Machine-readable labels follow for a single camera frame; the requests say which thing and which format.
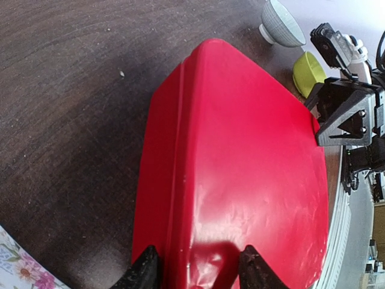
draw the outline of floral fabric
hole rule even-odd
[[[69,289],[0,226],[0,289]]]

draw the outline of wood grain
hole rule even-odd
[[[115,283],[131,257],[150,98],[174,67],[219,37],[295,91],[302,50],[261,39],[263,3],[3,0],[1,225],[69,286]]]
[[[374,207],[373,239],[377,242],[378,259],[385,258],[385,206]]]

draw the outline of black cable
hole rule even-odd
[[[381,76],[375,74],[375,73],[372,73],[372,79],[376,80],[376,82],[374,82],[374,84],[379,84],[380,86],[382,86],[384,89],[385,89],[385,82],[384,80],[382,80]]]
[[[354,46],[357,46],[357,45],[358,45],[357,39],[356,39],[353,35],[349,35],[349,37],[350,37],[350,39],[351,39],[353,45],[354,45]],[[362,54],[362,49],[360,48],[360,49],[358,50],[358,52],[359,52],[360,54]]]
[[[366,176],[364,177],[364,179],[367,179],[369,177],[369,175],[372,173],[373,171],[372,170],[368,170],[368,173],[366,174]]]
[[[348,69],[341,69],[340,71],[342,72],[343,75],[346,76],[346,78],[348,78],[349,80],[354,81],[354,77],[353,77],[353,75],[350,73],[350,71]]]
[[[373,72],[373,67],[372,67],[372,63],[368,60],[365,61],[366,64],[368,65],[368,68],[369,68],[369,74],[372,75],[372,72]]]
[[[385,73],[385,53],[381,55],[381,50],[383,47],[384,39],[385,39],[385,31],[381,36],[380,42],[378,44],[377,55],[375,58],[375,64],[377,65],[377,69],[383,73]]]

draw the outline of robotic arm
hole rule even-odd
[[[348,193],[357,189],[359,172],[385,170],[384,38],[385,33],[377,50],[378,68],[372,70],[361,40],[335,32],[329,23],[311,33],[311,41],[326,63],[340,69],[341,79],[328,78],[324,84],[316,84],[305,105],[310,110],[317,106],[321,115],[318,144],[343,146],[342,182]]]

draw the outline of yellow bowl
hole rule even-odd
[[[293,80],[298,91],[307,98],[317,82],[324,82],[326,74],[313,54],[306,51],[293,67]]]

